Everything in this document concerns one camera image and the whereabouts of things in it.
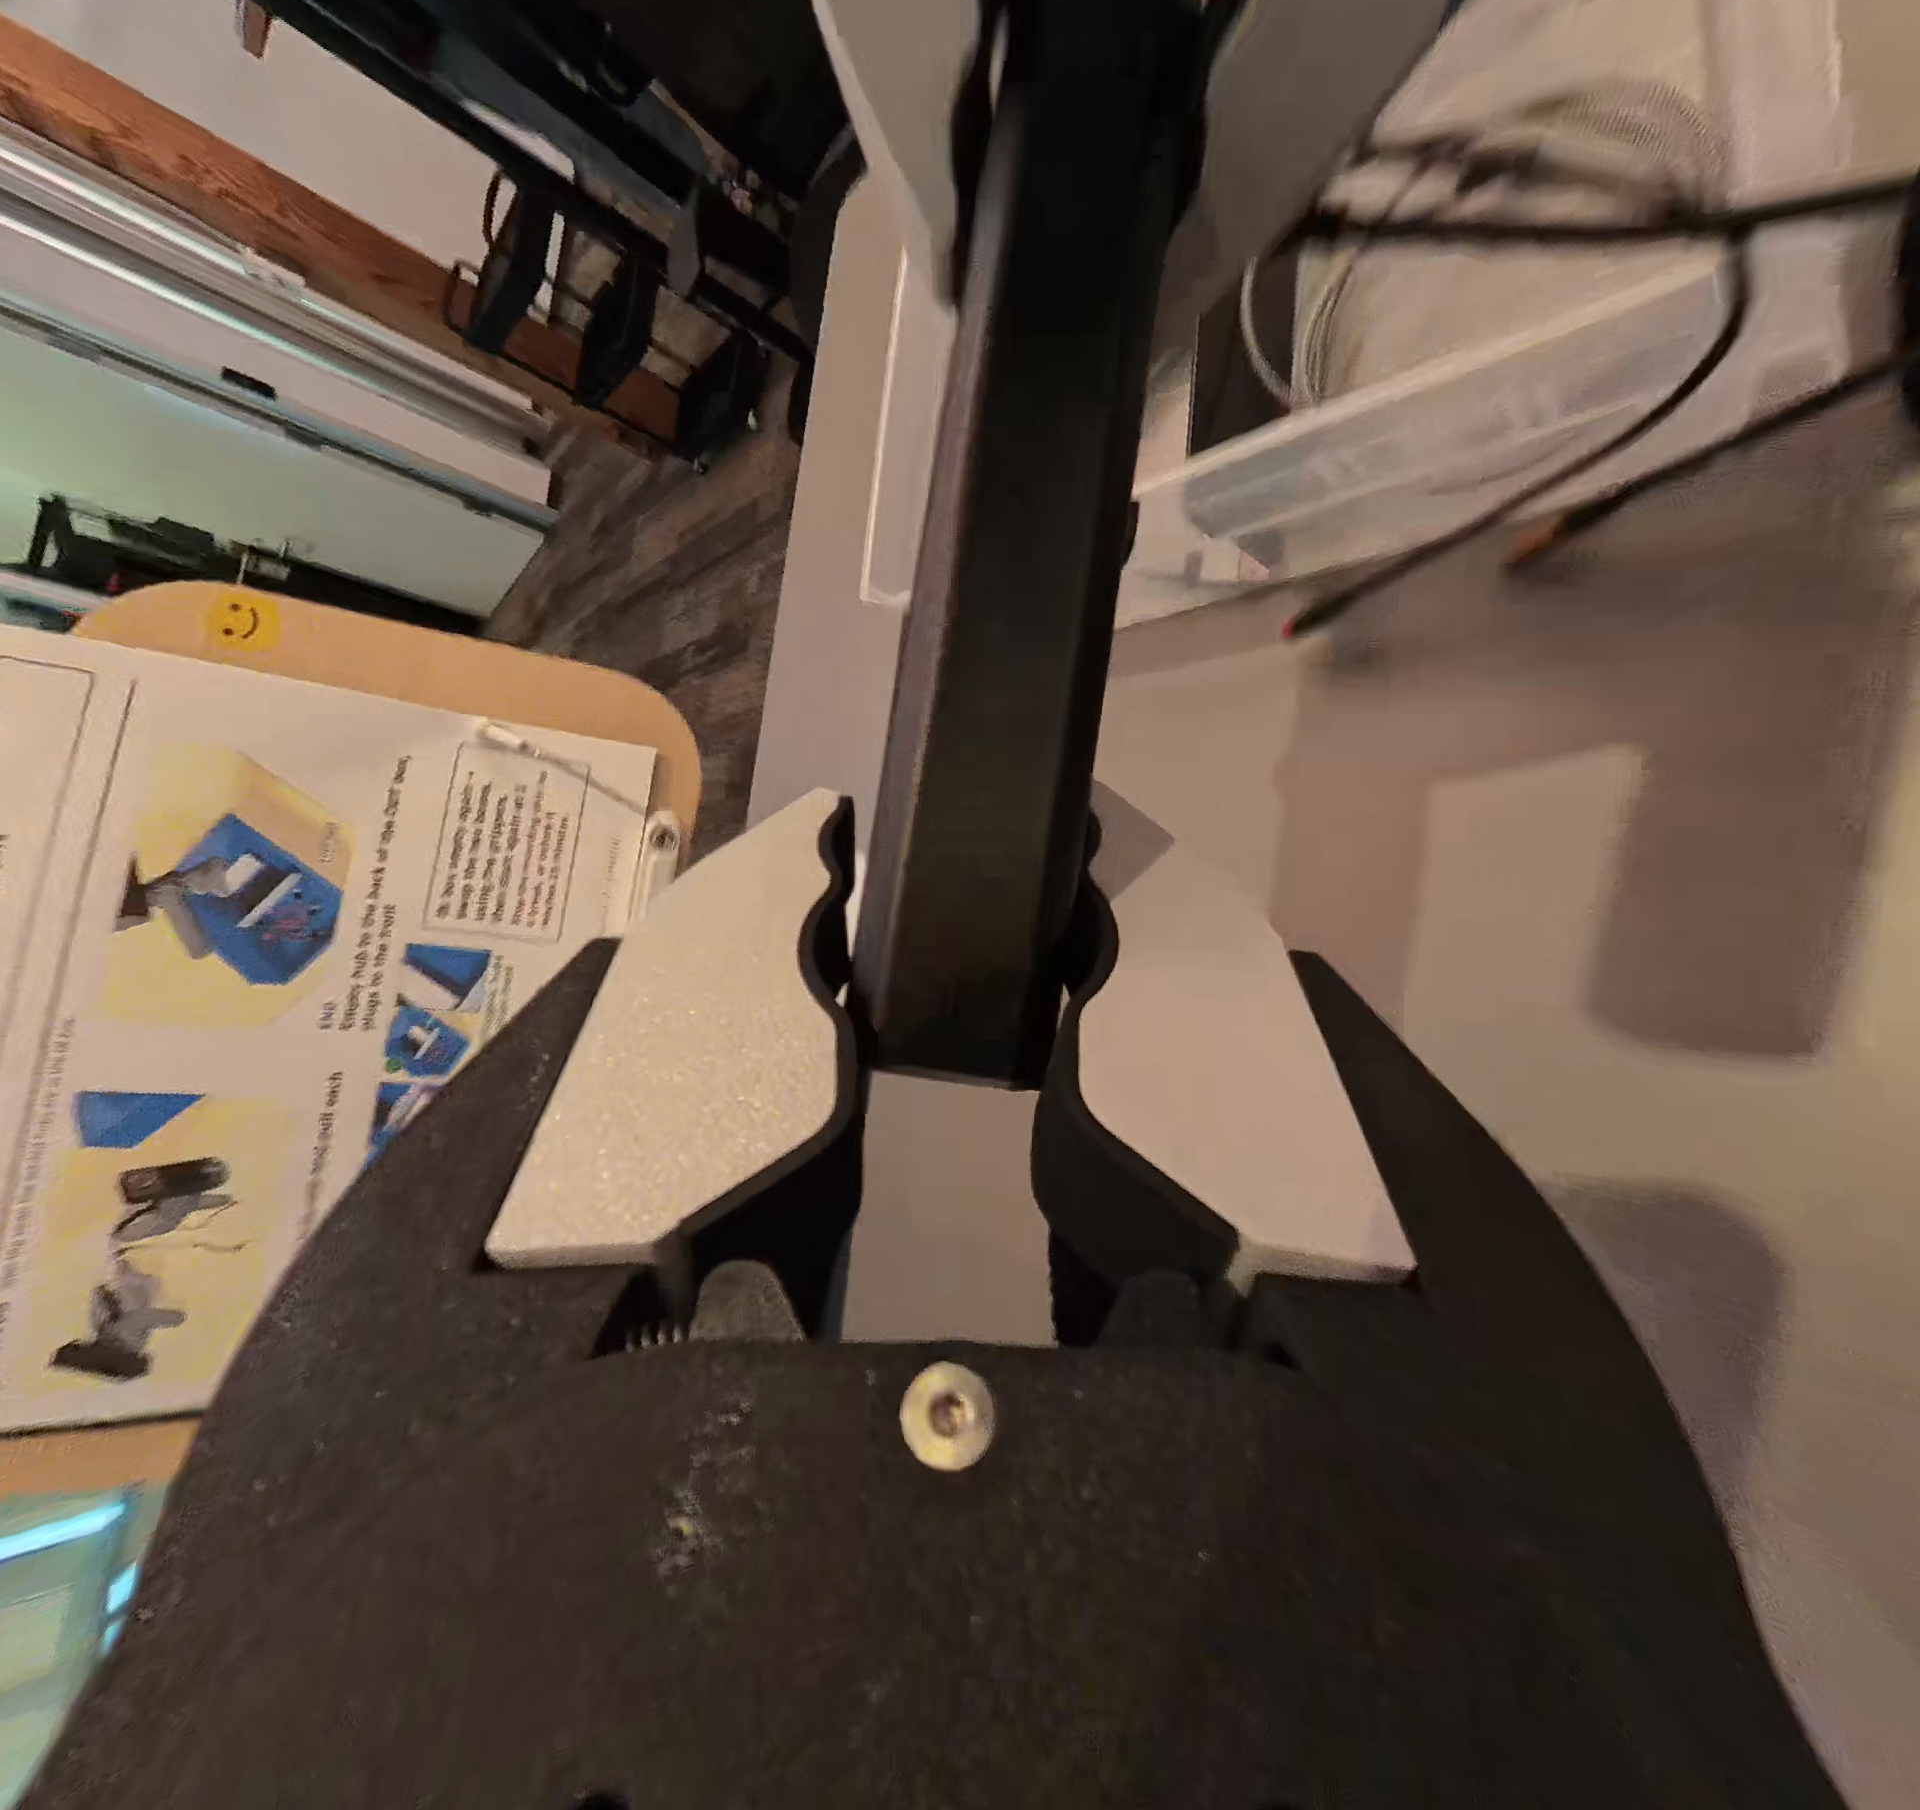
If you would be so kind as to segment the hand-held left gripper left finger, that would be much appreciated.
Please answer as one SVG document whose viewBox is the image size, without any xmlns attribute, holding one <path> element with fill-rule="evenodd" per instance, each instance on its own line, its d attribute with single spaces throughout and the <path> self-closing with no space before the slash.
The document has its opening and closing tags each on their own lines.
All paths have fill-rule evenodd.
<svg viewBox="0 0 1920 1810">
<path fill-rule="evenodd" d="M 818 788 L 647 899 L 485 1238 L 506 1270 L 831 1272 L 860 1205 L 850 800 Z"/>
</svg>

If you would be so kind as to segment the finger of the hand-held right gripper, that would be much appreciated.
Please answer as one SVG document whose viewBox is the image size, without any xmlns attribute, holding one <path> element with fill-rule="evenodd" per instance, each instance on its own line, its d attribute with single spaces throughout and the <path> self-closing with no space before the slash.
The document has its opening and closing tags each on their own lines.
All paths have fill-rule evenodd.
<svg viewBox="0 0 1920 1810">
<path fill-rule="evenodd" d="M 908 257 L 960 302 L 993 135 L 998 0 L 811 0 L 868 172 Z"/>
<path fill-rule="evenodd" d="M 1219 0 L 1189 290 L 1223 294 L 1309 210 L 1337 158 L 1438 35 L 1450 0 Z"/>
</svg>

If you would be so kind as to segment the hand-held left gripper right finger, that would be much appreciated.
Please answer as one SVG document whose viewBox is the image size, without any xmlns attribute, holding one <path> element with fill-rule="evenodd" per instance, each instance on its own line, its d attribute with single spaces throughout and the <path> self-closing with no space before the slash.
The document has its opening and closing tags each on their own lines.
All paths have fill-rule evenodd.
<svg viewBox="0 0 1920 1810">
<path fill-rule="evenodd" d="M 1101 782 L 1030 1174 L 1052 1236 L 1101 1279 L 1411 1272 L 1284 939 Z"/>
</svg>

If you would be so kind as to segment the clear plastic bin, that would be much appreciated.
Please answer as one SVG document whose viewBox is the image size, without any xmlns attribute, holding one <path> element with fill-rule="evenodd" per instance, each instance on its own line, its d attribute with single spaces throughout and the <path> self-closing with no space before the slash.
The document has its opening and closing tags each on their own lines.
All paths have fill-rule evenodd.
<svg viewBox="0 0 1920 1810">
<path fill-rule="evenodd" d="M 1355 214 L 1632 222 L 1864 182 L 1849 0 L 1463 0 L 1356 93 Z M 1427 544 L 1637 425 L 1734 308 L 1720 239 L 1339 237 L 1300 262 L 1294 408 L 1144 449 L 1120 629 Z"/>
</svg>

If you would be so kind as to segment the black multiport usb hub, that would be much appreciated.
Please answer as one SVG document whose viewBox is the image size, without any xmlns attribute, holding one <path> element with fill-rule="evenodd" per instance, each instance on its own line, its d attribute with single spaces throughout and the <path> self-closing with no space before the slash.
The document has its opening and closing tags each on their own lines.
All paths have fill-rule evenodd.
<svg viewBox="0 0 1920 1810">
<path fill-rule="evenodd" d="M 959 324 L 869 825 L 848 1012 L 877 1073 L 1032 1089 L 1065 997 L 1097 705 L 1205 0 L 998 0 Z"/>
</svg>

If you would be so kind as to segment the black cable orange plug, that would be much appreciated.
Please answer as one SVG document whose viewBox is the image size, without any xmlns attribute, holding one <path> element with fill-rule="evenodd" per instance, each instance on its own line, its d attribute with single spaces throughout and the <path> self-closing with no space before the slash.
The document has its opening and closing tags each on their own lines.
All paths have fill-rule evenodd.
<svg viewBox="0 0 1920 1810">
<path fill-rule="evenodd" d="M 1893 254 L 1893 352 L 1846 373 L 1839 382 L 1818 388 L 1778 410 L 1772 410 L 1734 435 L 1670 458 L 1668 463 L 1620 481 L 1591 502 L 1580 502 L 1545 525 L 1528 529 L 1511 542 L 1506 570 L 1515 573 L 1543 560 L 1550 553 L 1605 524 L 1620 507 L 1642 502 L 1650 493 L 1713 468 L 1733 453 L 1763 445 L 1785 431 L 1827 417 L 1839 407 L 1872 388 L 1897 382 L 1903 389 L 1909 422 L 1915 422 L 1917 373 L 1917 180 L 1909 180 L 1901 197 L 1899 236 Z"/>
</svg>

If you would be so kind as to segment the black utility cart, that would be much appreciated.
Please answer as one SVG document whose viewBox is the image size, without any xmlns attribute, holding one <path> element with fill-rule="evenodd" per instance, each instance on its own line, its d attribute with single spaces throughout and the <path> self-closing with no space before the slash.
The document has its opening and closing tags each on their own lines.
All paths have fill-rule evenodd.
<svg viewBox="0 0 1920 1810">
<path fill-rule="evenodd" d="M 697 468 L 762 428 L 772 352 L 720 324 L 702 358 L 677 355 L 659 337 L 668 285 L 653 239 L 588 237 L 504 168 L 483 193 L 481 237 L 440 301 L 467 350 L 529 378 L 577 422 Z"/>
</svg>

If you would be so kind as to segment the illustrated instruction poster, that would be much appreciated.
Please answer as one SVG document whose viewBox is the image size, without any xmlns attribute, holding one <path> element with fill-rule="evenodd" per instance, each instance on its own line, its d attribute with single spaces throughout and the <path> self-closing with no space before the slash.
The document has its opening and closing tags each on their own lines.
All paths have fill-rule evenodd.
<svg viewBox="0 0 1920 1810">
<path fill-rule="evenodd" d="M 199 1413 L 305 1238 L 666 877 L 659 751 L 3 631 L 3 1436 Z"/>
</svg>

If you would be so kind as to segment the instruction poster on board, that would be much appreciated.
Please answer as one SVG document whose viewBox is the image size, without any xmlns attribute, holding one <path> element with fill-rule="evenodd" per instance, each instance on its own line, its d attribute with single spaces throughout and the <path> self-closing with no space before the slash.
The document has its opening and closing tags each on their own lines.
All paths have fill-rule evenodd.
<svg viewBox="0 0 1920 1810">
<path fill-rule="evenodd" d="M 579 659 L 375 619 L 295 597 L 279 598 L 279 645 L 261 653 L 222 652 L 202 641 L 212 582 L 168 582 L 106 598 L 73 625 L 73 637 L 320 683 L 465 713 L 515 734 L 554 728 L 657 753 L 656 803 L 681 822 L 677 870 L 693 848 L 702 799 L 698 745 L 682 713 L 634 676 Z M 3 1495 L 88 1495 L 164 1484 L 197 1432 L 193 1413 L 2 1437 Z"/>
</svg>

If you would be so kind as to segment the wooden support post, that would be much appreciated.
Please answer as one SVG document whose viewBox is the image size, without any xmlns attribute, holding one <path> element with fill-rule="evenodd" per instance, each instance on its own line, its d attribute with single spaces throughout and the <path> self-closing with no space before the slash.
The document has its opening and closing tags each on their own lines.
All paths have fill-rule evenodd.
<svg viewBox="0 0 1920 1810">
<path fill-rule="evenodd" d="M 639 367 L 616 388 L 608 408 L 582 407 L 572 389 L 579 342 L 566 331 L 522 319 L 504 355 L 471 348 L 451 324 L 471 301 L 451 267 L 11 19 L 2 22 L 2 116 L 288 267 L 325 301 L 577 426 L 672 446 L 678 392 L 659 378 Z"/>
</svg>

